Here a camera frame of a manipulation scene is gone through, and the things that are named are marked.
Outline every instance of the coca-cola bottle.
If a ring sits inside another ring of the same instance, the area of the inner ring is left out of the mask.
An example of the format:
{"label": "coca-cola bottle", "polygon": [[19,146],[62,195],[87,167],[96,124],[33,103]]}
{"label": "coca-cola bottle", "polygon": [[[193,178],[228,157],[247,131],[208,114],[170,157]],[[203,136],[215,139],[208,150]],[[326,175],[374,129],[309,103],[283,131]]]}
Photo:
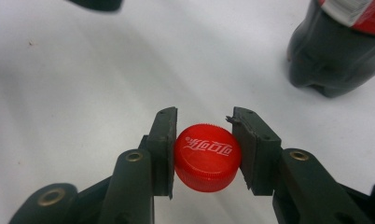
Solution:
{"label": "coca-cola bottle", "polygon": [[375,75],[375,0],[312,0],[287,52],[296,87],[352,91]]}

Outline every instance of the red bottle cap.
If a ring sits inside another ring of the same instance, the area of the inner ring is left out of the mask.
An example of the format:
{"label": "red bottle cap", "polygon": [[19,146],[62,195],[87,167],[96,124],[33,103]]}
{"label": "red bottle cap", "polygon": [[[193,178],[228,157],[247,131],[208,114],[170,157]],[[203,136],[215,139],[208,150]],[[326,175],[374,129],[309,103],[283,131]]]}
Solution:
{"label": "red bottle cap", "polygon": [[212,124],[186,128],[174,145],[175,171],[191,189],[215,192],[227,187],[241,163],[234,136]]}

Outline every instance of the dark object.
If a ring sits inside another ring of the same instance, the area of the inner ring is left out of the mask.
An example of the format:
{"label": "dark object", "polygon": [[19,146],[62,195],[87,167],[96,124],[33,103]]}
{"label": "dark object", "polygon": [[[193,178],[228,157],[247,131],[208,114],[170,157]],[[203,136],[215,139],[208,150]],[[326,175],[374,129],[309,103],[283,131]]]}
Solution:
{"label": "dark object", "polygon": [[[172,196],[176,114],[175,107],[161,110],[139,149],[118,157],[111,177],[80,193],[70,184],[44,187],[10,223],[154,223],[153,196]],[[309,152],[282,150],[281,139],[251,110],[235,107],[227,120],[242,148],[248,188],[273,195],[279,223],[375,223],[375,186],[365,195],[338,184]]]}
{"label": "dark object", "polygon": [[287,52],[291,83],[314,86],[327,97],[352,91],[375,75],[375,35],[333,20],[318,0],[311,0]]}
{"label": "dark object", "polygon": [[117,11],[120,9],[122,0],[69,0],[81,7],[98,11]]}

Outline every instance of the white table surface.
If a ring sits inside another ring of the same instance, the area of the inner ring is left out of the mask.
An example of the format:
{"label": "white table surface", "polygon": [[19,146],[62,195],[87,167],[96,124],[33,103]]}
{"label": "white table surface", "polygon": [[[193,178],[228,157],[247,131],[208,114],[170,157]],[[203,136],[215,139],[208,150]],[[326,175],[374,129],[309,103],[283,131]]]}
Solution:
{"label": "white table surface", "polygon": [[[231,130],[234,106],[256,111],[283,148],[310,151],[344,185],[375,184],[375,78],[327,99],[287,80],[285,50],[308,1],[134,0],[96,13],[56,0],[0,0],[0,223],[37,189],[83,190],[110,176],[162,108],[178,132]],[[199,193],[177,176],[155,198],[156,223],[276,223],[239,171]]]}

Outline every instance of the bottle label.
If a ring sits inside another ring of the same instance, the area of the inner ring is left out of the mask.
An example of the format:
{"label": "bottle label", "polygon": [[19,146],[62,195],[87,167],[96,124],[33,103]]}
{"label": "bottle label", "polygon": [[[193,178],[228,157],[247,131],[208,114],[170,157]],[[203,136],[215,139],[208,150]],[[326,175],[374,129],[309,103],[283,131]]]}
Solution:
{"label": "bottle label", "polygon": [[335,21],[375,35],[375,0],[318,0]]}

